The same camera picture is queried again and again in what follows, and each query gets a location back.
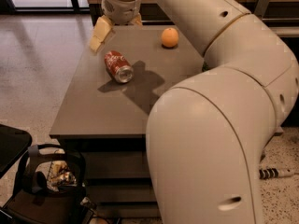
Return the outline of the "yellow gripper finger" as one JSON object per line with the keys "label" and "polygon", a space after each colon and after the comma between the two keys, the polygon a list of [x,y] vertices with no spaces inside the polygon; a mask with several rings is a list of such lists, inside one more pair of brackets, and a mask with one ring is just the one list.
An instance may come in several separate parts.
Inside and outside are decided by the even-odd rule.
{"label": "yellow gripper finger", "polygon": [[139,25],[139,26],[142,26],[143,23],[142,23],[142,18],[141,18],[141,15],[140,14],[137,14],[131,21],[130,23],[132,25]]}
{"label": "yellow gripper finger", "polygon": [[93,28],[93,34],[90,39],[89,47],[93,52],[99,50],[106,37],[113,28],[113,22],[107,16],[100,17]]}

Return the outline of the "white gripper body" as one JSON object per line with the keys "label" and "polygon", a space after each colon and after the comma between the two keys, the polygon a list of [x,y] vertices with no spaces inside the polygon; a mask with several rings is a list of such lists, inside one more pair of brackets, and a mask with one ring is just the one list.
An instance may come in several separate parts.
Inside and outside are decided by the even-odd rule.
{"label": "white gripper body", "polygon": [[142,0],[102,0],[103,13],[115,24],[124,25],[140,18]]}

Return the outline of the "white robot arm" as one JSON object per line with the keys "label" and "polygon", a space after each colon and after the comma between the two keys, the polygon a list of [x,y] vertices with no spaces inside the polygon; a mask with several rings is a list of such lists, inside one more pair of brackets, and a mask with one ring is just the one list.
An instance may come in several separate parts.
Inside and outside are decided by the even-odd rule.
{"label": "white robot arm", "polygon": [[[292,51],[235,0],[156,0],[208,70],[149,113],[149,172],[164,224],[263,224],[259,163],[298,96]],[[109,24],[141,0],[102,0]]]}

